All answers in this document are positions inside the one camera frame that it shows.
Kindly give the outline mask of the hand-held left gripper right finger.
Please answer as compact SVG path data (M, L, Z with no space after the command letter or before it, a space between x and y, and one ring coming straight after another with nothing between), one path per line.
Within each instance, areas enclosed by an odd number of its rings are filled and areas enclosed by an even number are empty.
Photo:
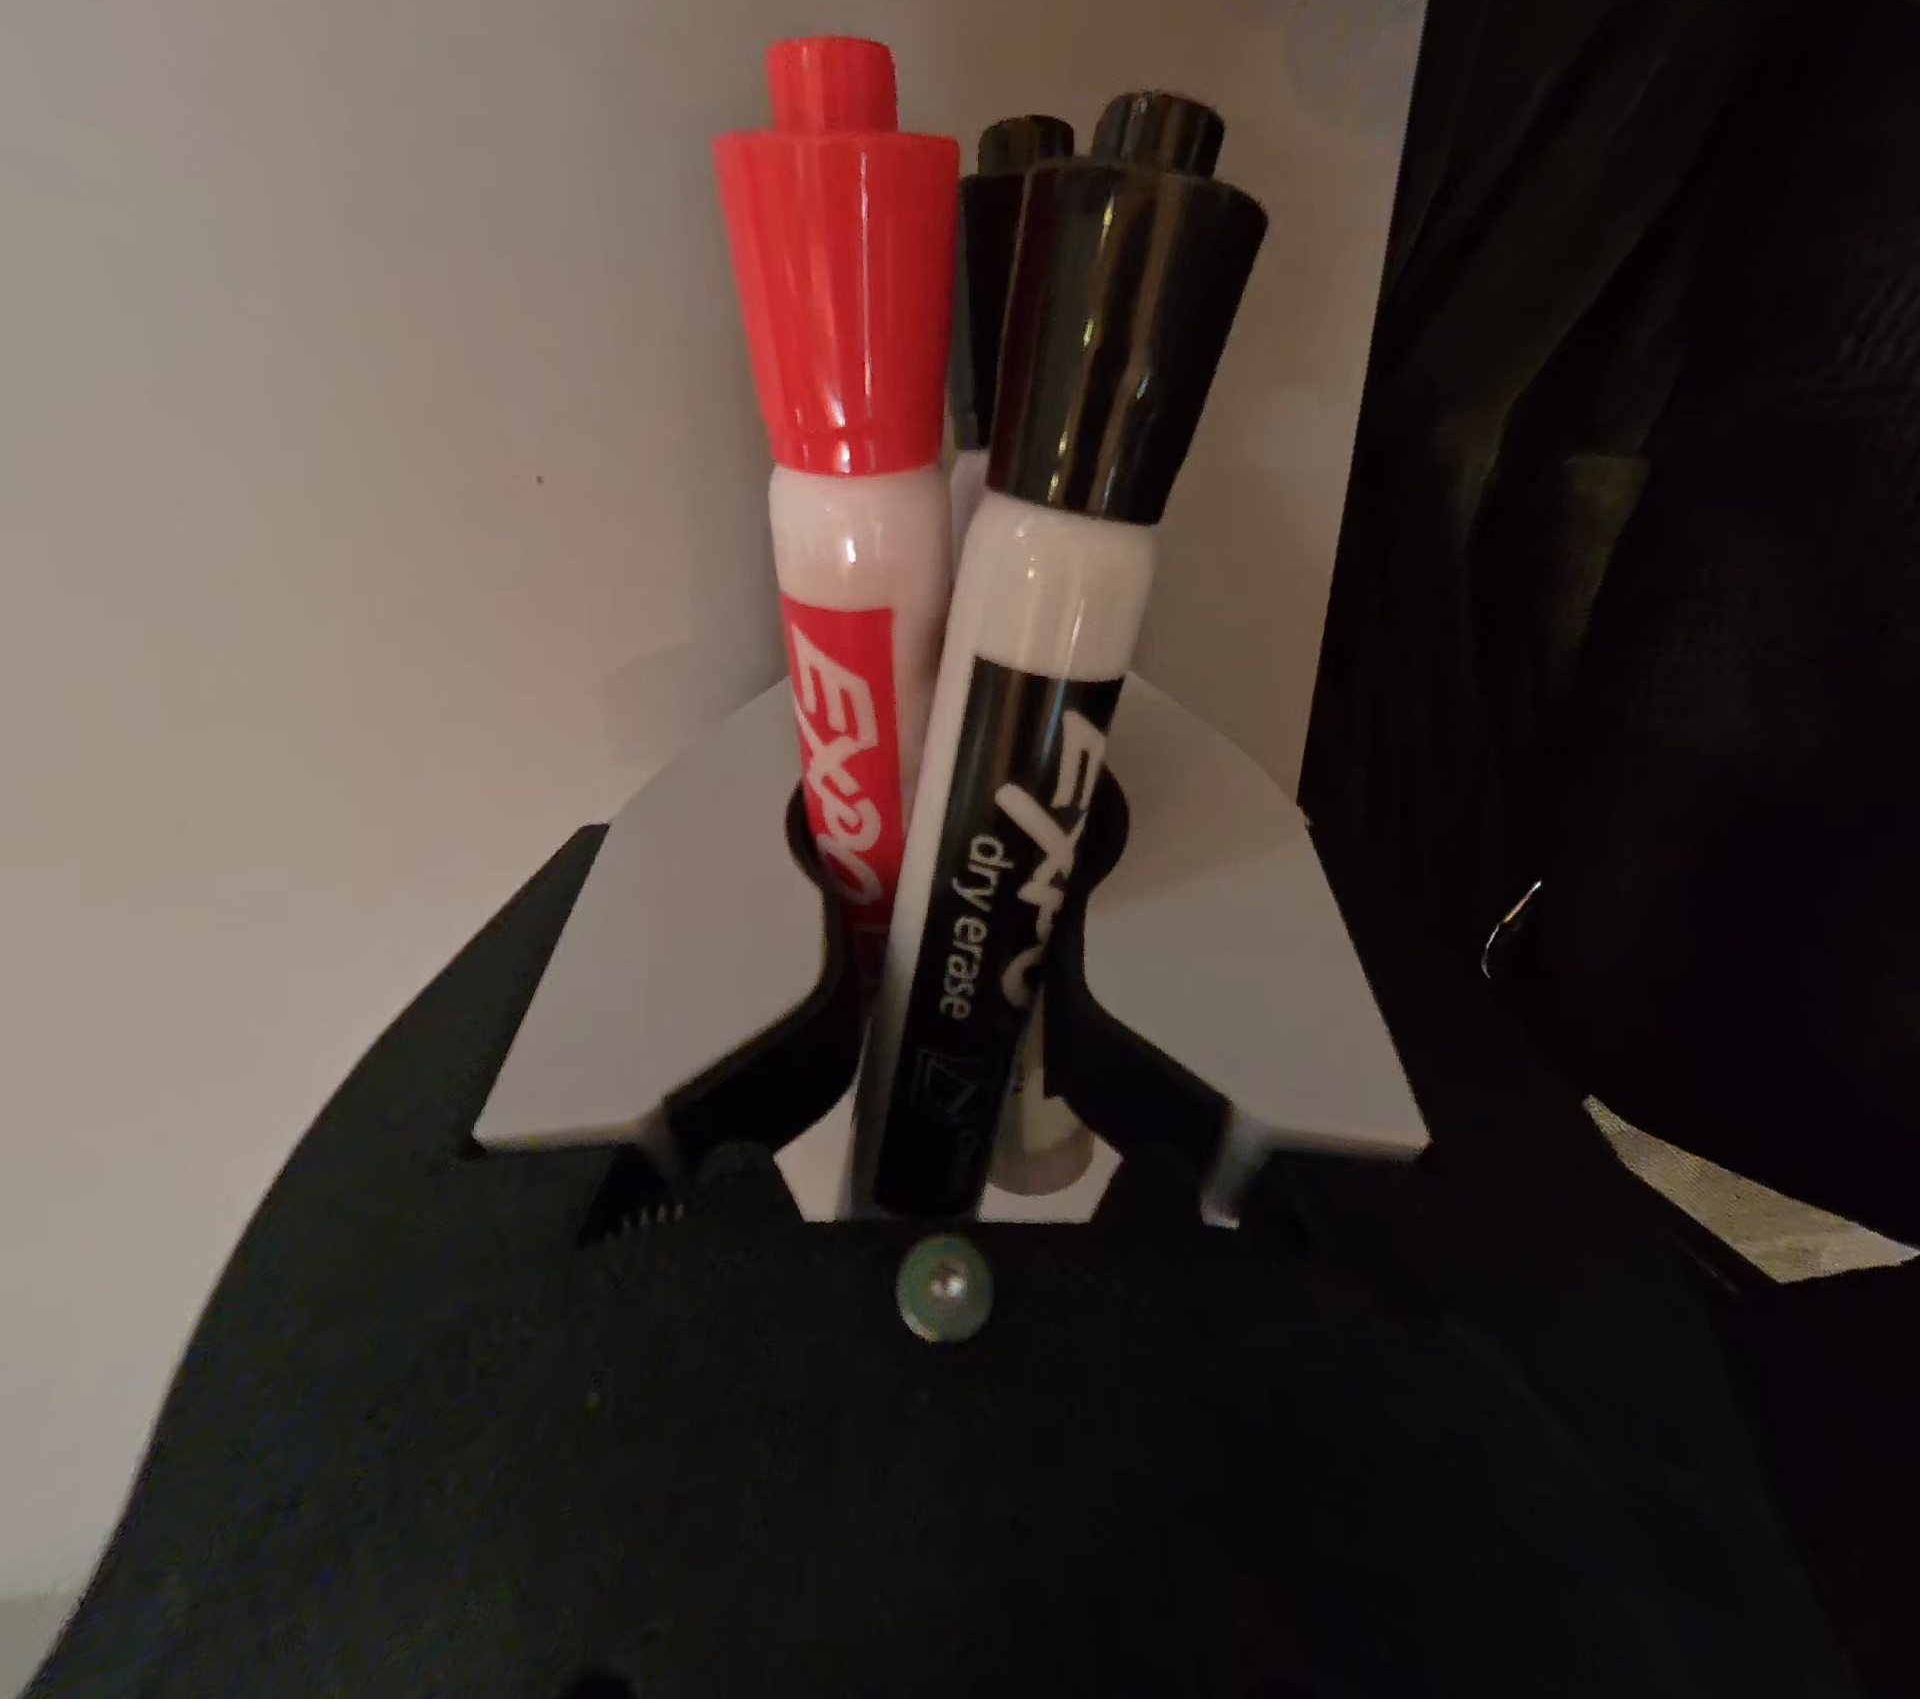
M1425 1117L1296 800L1130 679L1050 955L1050 1090L1116 1151L1172 1151L1207 1223L1273 1154L1412 1163Z

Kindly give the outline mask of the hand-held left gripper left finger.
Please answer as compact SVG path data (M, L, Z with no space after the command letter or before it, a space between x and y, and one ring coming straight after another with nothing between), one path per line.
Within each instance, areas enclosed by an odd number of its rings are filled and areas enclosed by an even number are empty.
M840 897L775 686L613 819L471 1139L496 1154L647 1134L676 1090L826 1004Z

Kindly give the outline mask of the black dry-erase marker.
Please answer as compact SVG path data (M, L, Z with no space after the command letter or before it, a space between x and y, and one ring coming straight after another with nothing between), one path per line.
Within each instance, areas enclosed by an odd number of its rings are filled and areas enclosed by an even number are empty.
M1262 203L1215 176L1224 133L1207 103L1127 94L1089 154L1021 182L990 474L856 1083L846 1219L954 1223L990 1185L1159 523L1267 238Z
M972 637L968 523L990 485L990 447L999 389L999 339L1007 326L1007 293L1017 266L1021 190L1037 164L1050 154L1071 154L1071 126L1052 118L1013 118L978 137L978 170L960 183L960 257L954 257L954 339L949 366L952 417L952 556L954 556L954 621ZM993 1185L1017 1195L1063 1191L1091 1164L1091 1132L1071 1113L1046 1113L1043 1090L1028 1075L1043 1057L1043 983L1046 946L1028 946L1017 961L1017 997L1002 995L996 957L996 913L1007 876L1019 860L996 834L975 837L954 894L937 894L930 913L949 913L942 1014L972 1013L978 1033L963 1040L960 1055L921 1053L925 1086L949 1073L968 1090L968 1113L960 1123L960 1185L972 1191L954 1219L975 1219Z

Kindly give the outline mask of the red dry-erase marker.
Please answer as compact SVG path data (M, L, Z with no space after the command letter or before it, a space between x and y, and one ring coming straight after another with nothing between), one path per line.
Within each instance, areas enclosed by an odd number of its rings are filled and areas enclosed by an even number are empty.
M806 823L874 985L954 579L960 144L900 126L894 62L869 36L778 42L766 83L771 124L713 162L771 443Z

